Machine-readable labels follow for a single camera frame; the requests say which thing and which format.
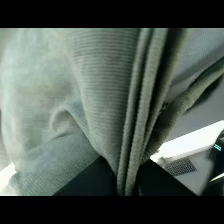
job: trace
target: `garment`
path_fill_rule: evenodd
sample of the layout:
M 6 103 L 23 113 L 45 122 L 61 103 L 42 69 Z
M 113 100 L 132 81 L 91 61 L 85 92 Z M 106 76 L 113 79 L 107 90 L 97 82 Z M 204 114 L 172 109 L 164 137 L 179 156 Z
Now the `garment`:
M 1 30 L 1 133 L 17 171 L 10 187 L 19 195 L 53 195 L 101 155 L 117 177 L 118 194 L 131 195 L 139 166 L 223 74 L 217 57 L 192 88 L 195 78 L 171 94 L 195 32 Z M 167 97 L 172 103 L 161 113 Z

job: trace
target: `vent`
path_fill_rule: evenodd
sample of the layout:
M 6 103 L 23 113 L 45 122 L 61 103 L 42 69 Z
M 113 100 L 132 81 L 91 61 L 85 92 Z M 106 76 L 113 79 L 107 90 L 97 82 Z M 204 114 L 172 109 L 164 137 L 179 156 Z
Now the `vent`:
M 186 173 L 197 171 L 189 158 L 180 159 L 178 161 L 169 163 L 165 166 L 165 170 L 172 176 L 179 176 Z

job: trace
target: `fabric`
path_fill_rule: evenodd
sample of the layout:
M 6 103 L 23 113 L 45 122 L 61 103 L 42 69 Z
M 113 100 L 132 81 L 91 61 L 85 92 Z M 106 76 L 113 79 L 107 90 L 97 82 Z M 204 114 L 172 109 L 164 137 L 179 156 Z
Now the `fabric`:
M 139 166 L 223 74 L 217 56 L 197 82 L 172 92 L 197 31 L 1 29 L 1 133 L 17 171 L 10 187 L 53 195 L 101 155 L 118 194 L 131 195 Z

